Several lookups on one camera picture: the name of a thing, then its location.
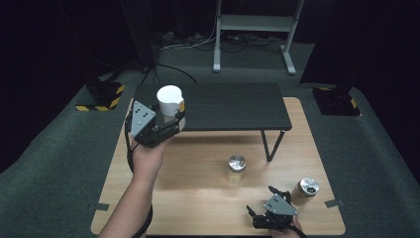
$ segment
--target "small black table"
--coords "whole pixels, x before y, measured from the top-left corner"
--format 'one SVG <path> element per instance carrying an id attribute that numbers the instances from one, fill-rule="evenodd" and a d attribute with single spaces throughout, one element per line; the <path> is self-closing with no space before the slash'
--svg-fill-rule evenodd
<path id="1" fill-rule="evenodd" d="M 175 84 L 185 101 L 184 131 L 254 131 L 262 132 L 266 160 L 272 161 L 290 118 L 276 83 L 198 83 Z M 158 103 L 161 84 L 138 85 L 134 99 L 144 105 Z M 157 122 L 162 123 L 160 113 Z M 268 150 L 265 130 L 280 134 L 272 152 Z"/>

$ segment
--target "table leg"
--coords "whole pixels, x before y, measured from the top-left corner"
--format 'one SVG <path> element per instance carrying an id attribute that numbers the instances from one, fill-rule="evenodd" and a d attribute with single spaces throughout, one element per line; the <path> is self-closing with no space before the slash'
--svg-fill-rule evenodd
<path id="1" fill-rule="evenodd" d="M 275 141 L 274 148 L 272 148 L 272 152 L 270 153 L 268 150 L 268 144 L 266 143 L 265 131 L 262 130 L 262 142 L 263 147 L 265 149 L 266 161 L 271 162 L 272 158 L 274 158 L 274 154 L 280 145 L 281 140 L 283 139 L 285 131 L 280 131 L 280 135 L 278 135 L 277 140 Z"/>
<path id="2" fill-rule="evenodd" d="M 300 12 L 302 11 L 304 0 L 299 0 L 297 2 L 296 10 L 294 12 L 293 21 L 290 26 L 289 33 L 287 35 L 287 40 L 285 46 L 280 46 L 281 53 L 283 54 L 284 62 L 287 66 L 287 71 L 290 75 L 296 74 L 296 69 L 294 68 L 293 62 L 290 57 L 290 45 L 293 41 L 294 32 L 297 27 L 297 23 L 299 22 Z"/>
<path id="3" fill-rule="evenodd" d="M 216 19 L 216 43 L 214 45 L 213 71 L 220 71 L 220 31 L 222 17 L 222 0 L 217 2 L 217 19 Z"/>

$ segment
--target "wooden tabletop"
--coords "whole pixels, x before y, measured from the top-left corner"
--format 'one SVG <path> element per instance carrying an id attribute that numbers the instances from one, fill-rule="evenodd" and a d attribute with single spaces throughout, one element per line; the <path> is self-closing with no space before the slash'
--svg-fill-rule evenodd
<path id="1" fill-rule="evenodd" d="M 255 229 L 249 205 L 257 214 L 272 197 L 268 186 L 293 191 L 304 177 L 316 179 L 319 192 L 304 204 L 294 204 L 307 235 L 341 235 L 345 232 L 339 207 L 328 208 L 335 199 L 314 139 L 297 98 L 284 98 L 293 128 L 286 132 L 272 162 L 265 160 L 259 131 L 181 132 L 166 149 L 158 174 L 150 235 L 268 235 Z M 272 148 L 278 131 L 267 131 Z M 124 130 L 121 131 L 91 231 L 98 234 L 114 211 L 131 180 Z M 240 184 L 226 179 L 227 162 L 241 154 L 247 167 Z"/>

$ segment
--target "tape mark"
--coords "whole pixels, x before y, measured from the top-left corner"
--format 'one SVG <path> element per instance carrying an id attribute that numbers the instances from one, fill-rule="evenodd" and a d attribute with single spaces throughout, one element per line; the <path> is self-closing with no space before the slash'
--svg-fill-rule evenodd
<path id="1" fill-rule="evenodd" d="M 109 204 L 105 204 L 105 203 L 96 203 L 96 202 L 91 202 L 89 203 L 89 205 L 87 206 L 88 210 L 103 210 L 103 211 L 107 211 L 109 208 Z"/>
<path id="2" fill-rule="evenodd" d="M 356 109 L 358 107 L 358 104 L 356 104 L 355 99 L 352 98 L 352 100 L 350 102 L 352 102 L 353 108 Z"/>
<path id="3" fill-rule="evenodd" d="M 325 202 L 325 205 L 330 208 L 330 207 L 334 207 L 334 206 L 343 206 L 344 205 L 344 201 L 342 199 L 334 199 L 334 200 L 329 200 Z"/>

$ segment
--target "black and yellow base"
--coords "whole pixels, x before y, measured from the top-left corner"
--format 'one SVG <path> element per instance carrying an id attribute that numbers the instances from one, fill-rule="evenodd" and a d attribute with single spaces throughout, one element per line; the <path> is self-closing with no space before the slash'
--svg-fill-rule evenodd
<path id="1" fill-rule="evenodd" d="M 80 91 L 76 101 L 78 111 L 108 111 L 114 109 L 120 101 L 125 85 L 108 82 L 100 95 L 92 95 L 86 87 Z"/>
<path id="2" fill-rule="evenodd" d="M 361 111 L 349 93 L 338 93 L 332 88 L 313 87 L 312 93 L 322 115 L 360 116 Z"/>

